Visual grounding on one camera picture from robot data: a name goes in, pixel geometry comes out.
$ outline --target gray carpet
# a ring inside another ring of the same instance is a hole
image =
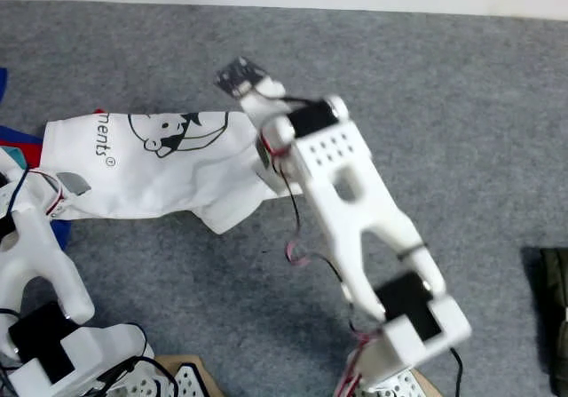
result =
[[[291,93],[344,96],[429,242],[473,338],[463,395],[549,395],[525,274],[568,243],[568,23],[443,15],[0,3],[1,123],[234,107],[211,83],[237,54]],[[306,230],[320,245],[301,203]],[[228,396],[330,395],[354,340],[333,275],[289,266],[289,200],[215,236],[190,213],[74,224],[67,253],[98,309],[157,353],[197,353]],[[397,263],[367,242],[374,282]],[[35,283],[27,305],[40,298]],[[452,395],[454,360],[423,371]]]

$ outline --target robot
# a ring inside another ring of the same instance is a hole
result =
[[[428,247],[384,185],[347,107],[333,95],[288,97],[281,83],[242,57],[218,72],[217,85],[240,102],[258,130],[258,175],[277,193],[301,189],[345,298],[376,320],[376,331],[361,336],[349,355],[334,396],[423,395],[410,369],[459,344],[471,329]],[[88,184],[73,174],[23,171],[5,153],[0,172],[6,178],[0,188],[0,352],[22,363],[6,375],[10,391],[19,397],[177,397],[180,378],[194,372],[186,368],[174,378],[161,369],[138,325],[81,326],[94,306],[49,220]],[[347,195],[338,191],[340,181]],[[363,232],[388,243],[407,272],[373,289],[363,270]],[[293,249],[288,246],[290,254]],[[21,318],[22,292],[37,276],[53,284],[59,301]]]

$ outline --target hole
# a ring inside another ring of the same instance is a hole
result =
[[[328,155],[327,158],[331,161],[331,155]],[[349,181],[348,173],[346,170],[340,172],[335,179],[334,188],[340,199],[346,202],[354,202],[359,197],[357,196],[357,188]]]
[[[3,250],[8,250],[7,247],[4,247],[4,244],[10,240],[10,237],[17,235],[17,233],[18,232],[5,236],[4,240],[2,241]],[[36,277],[30,280],[24,289],[25,290],[23,294],[26,295],[26,297],[24,298],[20,309],[22,313],[30,313],[32,311],[35,311],[40,306],[43,306],[52,301],[56,295],[53,285],[43,277]]]

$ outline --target perforated plate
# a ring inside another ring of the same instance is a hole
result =
[[[150,377],[141,378],[137,383],[124,384],[122,387],[109,391],[107,397],[162,397],[164,387],[160,381]]]
[[[297,139],[293,150],[312,176],[336,171],[371,152],[354,122],[339,123]]]
[[[199,370],[193,363],[184,364],[179,368],[176,381],[179,386],[179,397],[209,397]],[[174,387],[171,385],[170,397],[173,397],[173,391]]]
[[[396,379],[389,380],[388,388],[379,389],[376,393],[355,390],[353,397],[426,397],[418,381],[410,370],[405,370]]]

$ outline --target black wire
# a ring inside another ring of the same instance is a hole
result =
[[[16,186],[16,188],[14,188],[14,191],[12,192],[12,197],[10,198],[10,202],[8,203],[8,209],[6,210],[6,215],[10,215],[10,212],[12,212],[12,208],[14,207],[14,203],[16,202],[16,197],[18,196],[18,193],[21,190],[21,186],[24,184],[24,180],[26,179],[28,172],[29,172],[29,167],[27,167],[24,170],[24,173],[21,174],[20,181],[18,181],[18,185]]]
[[[144,349],[142,350],[142,354],[138,355],[138,356],[130,357],[128,360],[125,360],[125,361],[119,363],[118,365],[116,365],[114,367],[116,369],[116,373],[114,373],[114,375],[112,375],[111,378],[108,381],[105,382],[105,385],[100,390],[89,391],[83,397],[87,397],[87,396],[104,397],[105,395],[107,395],[108,390],[110,390],[110,388],[114,384],[116,384],[126,374],[128,374],[128,372],[132,372],[134,370],[134,367],[136,366],[136,364],[140,361],[145,361],[146,363],[150,363],[155,368],[157,368],[174,385],[173,397],[178,397],[179,386],[178,386],[178,382],[176,381],[176,379],[158,361],[144,356],[144,353],[146,352],[146,349],[148,347],[148,336],[147,336],[144,328],[142,326],[140,326],[139,324],[135,323],[135,322],[127,322],[127,323],[124,323],[124,324],[136,326],[137,328],[140,329],[140,331],[144,335]]]
[[[0,308],[0,314],[13,315],[13,316],[16,317],[18,320],[21,319],[20,313],[18,313],[18,312],[15,311],[15,310],[11,310],[10,308]]]
[[[18,185],[14,188],[14,191],[12,192],[12,196],[10,197],[10,201],[8,202],[8,208],[6,209],[6,215],[12,214],[12,209],[13,209],[14,204],[16,202],[16,197],[18,197],[18,193],[20,192],[21,187],[24,184],[24,180],[26,179],[28,172],[29,172],[29,167],[27,167],[23,171],[23,173],[21,174],[20,181],[18,181]],[[13,315],[18,320],[20,319],[20,313],[18,313],[17,311],[11,310],[10,308],[0,308],[0,314]],[[8,374],[6,372],[6,370],[13,370],[13,369],[17,369],[17,368],[12,368],[12,367],[8,368],[8,367],[5,367],[4,365],[0,364],[0,380],[2,381],[2,386],[0,386],[0,391],[3,392],[3,395],[4,395],[4,389],[5,388],[8,391],[10,391],[10,393],[12,393],[13,395],[16,395],[16,396],[18,395],[16,393],[16,390],[14,390],[12,382],[8,378]]]
[[[18,396],[18,393],[16,393],[16,390],[14,390],[14,387],[12,385],[12,381],[10,381],[10,379],[8,378],[8,374],[6,373],[6,370],[13,370],[13,369],[17,369],[17,368],[12,368],[12,367],[8,368],[8,367],[5,367],[4,365],[0,364],[0,380],[2,381],[2,386],[0,386],[0,391],[3,391],[3,389],[7,389],[13,395]]]
[[[290,199],[292,200],[292,206],[294,206],[294,217],[296,219],[296,239],[299,240],[300,231],[302,230],[302,222],[301,222],[301,219],[300,219],[300,210],[298,209],[296,197],[294,196],[294,193],[292,192],[292,187],[290,186],[290,183],[288,182],[288,179],[286,178],[286,175],[284,174],[282,169],[280,169],[280,176],[282,177],[282,179],[284,179],[284,184],[286,184],[286,189],[288,190],[288,193],[290,194]],[[327,265],[334,272],[337,280],[340,283],[343,283],[343,279],[342,279],[341,275],[339,274],[339,272],[337,271],[337,268],[335,268],[335,266],[331,263],[331,261],[329,259],[327,259],[326,257],[324,257],[323,255],[321,255],[318,252],[312,252],[308,256],[310,258],[317,258],[317,259],[321,259],[322,261],[326,262]]]
[[[146,334],[146,331],[144,330],[144,328],[142,326],[140,326],[138,323],[136,322],[126,322],[124,324],[129,324],[131,326],[136,326],[137,328],[140,329],[140,331],[142,332],[142,335],[144,335],[144,349],[142,350],[142,354],[140,356],[143,356],[144,353],[146,352],[146,349],[148,348],[148,335]]]
[[[179,396],[179,385],[176,379],[164,368],[158,361],[151,359],[149,357],[144,357],[142,355],[137,355],[135,357],[130,357],[128,360],[123,361],[122,363],[116,366],[117,372],[113,375],[113,377],[106,382],[105,386],[103,386],[99,391],[94,394],[87,393],[86,395],[94,395],[94,397],[105,397],[108,393],[108,390],[118,382],[121,375],[125,371],[133,371],[134,367],[140,361],[145,361],[146,363],[150,363],[155,368],[157,368],[173,385],[174,385],[174,393],[173,397]]]
[[[271,96],[268,96],[268,95],[264,95],[257,88],[253,88],[252,90],[254,92],[256,92],[258,95],[260,95],[261,97],[268,99],[270,101],[297,102],[297,103],[305,104],[306,106],[309,106],[311,104],[315,104],[315,101],[313,101],[312,99],[298,98],[298,97],[271,97]]]
[[[450,353],[458,363],[458,375],[455,379],[455,397],[460,397],[462,390],[462,376],[463,376],[463,361],[455,348],[450,348]]]

